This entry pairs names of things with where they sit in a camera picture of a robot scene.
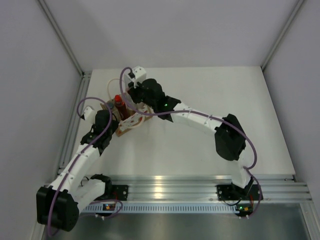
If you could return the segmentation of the clear square bottle grey cap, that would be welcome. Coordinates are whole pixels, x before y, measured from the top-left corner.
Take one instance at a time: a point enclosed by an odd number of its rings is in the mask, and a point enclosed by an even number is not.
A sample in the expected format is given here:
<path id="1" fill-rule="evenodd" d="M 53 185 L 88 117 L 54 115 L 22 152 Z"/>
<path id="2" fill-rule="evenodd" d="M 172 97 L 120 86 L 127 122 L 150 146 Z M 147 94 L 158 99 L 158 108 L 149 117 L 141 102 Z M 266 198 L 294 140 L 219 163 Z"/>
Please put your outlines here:
<path id="1" fill-rule="evenodd" d="M 113 113 L 117 113 L 118 110 L 115 106 L 115 103 L 113 101 L 108 101 L 107 102 L 107 106 L 110 108 L 110 110 L 113 112 Z"/>

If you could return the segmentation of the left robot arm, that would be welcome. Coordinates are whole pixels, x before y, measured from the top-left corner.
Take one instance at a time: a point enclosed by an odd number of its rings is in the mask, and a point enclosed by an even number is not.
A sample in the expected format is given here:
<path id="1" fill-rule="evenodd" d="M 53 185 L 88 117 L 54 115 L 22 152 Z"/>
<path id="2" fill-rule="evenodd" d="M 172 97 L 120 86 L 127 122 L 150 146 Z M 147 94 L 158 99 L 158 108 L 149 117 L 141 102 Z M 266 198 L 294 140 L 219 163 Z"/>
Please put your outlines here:
<path id="1" fill-rule="evenodd" d="M 90 131 L 82 137 L 67 167 L 49 186 L 42 186 L 37 191 L 36 218 L 39 224 L 69 232 L 85 207 L 94 200 L 107 200 L 112 196 L 112 180 L 103 174 L 94 174 L 86 185 L 80 184 L 110 144 L 118 125 L 108 110 L 99 110 L 95 114 Z"/>

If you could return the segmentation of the red liquid bottle red cap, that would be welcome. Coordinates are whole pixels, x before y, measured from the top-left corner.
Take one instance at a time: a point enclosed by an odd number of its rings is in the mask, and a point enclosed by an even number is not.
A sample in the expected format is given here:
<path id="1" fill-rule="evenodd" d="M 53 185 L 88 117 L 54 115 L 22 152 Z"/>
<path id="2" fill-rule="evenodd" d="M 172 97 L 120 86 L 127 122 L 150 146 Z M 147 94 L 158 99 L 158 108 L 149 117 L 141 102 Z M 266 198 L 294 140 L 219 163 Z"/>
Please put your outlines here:
<path id="1" fill-rule="evenodd" d="M 117 108 L 120 117 L 123 121 L 130 117 L 130 113 L 127 110 L 125 102 L 123 101 L 122 97 L 118 94 L 114 97 L 114 105 Z"/>

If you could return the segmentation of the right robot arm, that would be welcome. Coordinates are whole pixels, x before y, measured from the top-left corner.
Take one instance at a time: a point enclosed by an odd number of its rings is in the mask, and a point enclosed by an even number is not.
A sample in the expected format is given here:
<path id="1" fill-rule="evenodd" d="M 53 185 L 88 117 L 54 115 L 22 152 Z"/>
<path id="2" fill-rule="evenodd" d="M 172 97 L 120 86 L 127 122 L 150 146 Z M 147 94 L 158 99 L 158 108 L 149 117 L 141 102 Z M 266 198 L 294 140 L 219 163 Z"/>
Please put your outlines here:
<path id="1" fill-rule="evenodd" d="M 246 149 L 250 140 L 235 115 L 219 118 L 194 110 L 179 99 L 166 95 L 153 78 L 142 82 L 126 80 L 125 84 L 135 104 L 144 103 L 160 119 L 187 125 L 214 138 L 215 150 L 227 161 L 231 175 L 231 184 L 223 188 L 220 199 L 243 200 L 251 193 L 254 179 L 247 170 L 257 161 L 250 160 Z"/>

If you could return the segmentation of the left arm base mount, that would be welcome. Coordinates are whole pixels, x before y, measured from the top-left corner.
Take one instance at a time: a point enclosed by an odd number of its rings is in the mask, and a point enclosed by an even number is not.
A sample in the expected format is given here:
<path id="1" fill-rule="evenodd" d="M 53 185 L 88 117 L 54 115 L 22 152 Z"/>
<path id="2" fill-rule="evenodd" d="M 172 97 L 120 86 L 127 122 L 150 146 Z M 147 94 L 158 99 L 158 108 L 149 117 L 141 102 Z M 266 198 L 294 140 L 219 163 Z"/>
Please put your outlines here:
<path id="1" fill-rule="evenodd" d="M 111 188 L 111 193 L 109 195 L 109 199 L 115 199 L 119 201 L 127 201 L 129 194 L 129 186 L 128 185 L 113 185 Z"/>

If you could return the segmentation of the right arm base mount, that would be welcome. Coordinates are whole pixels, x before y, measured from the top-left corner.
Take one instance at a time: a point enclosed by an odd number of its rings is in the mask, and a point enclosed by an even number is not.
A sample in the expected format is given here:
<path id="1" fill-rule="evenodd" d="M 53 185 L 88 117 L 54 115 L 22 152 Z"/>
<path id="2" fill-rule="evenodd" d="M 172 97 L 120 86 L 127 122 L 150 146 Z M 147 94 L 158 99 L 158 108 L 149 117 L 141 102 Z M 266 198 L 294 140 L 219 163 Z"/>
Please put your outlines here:
<path id="1" fill-rule="evenodd" d="M 249 201 L 251 199 L 258 201 L 259 198 L 264 199 L 257 184 L 245 188 L 233 184 L 219 184 L 216 186 L 216 190 L 220 201 Z"/>

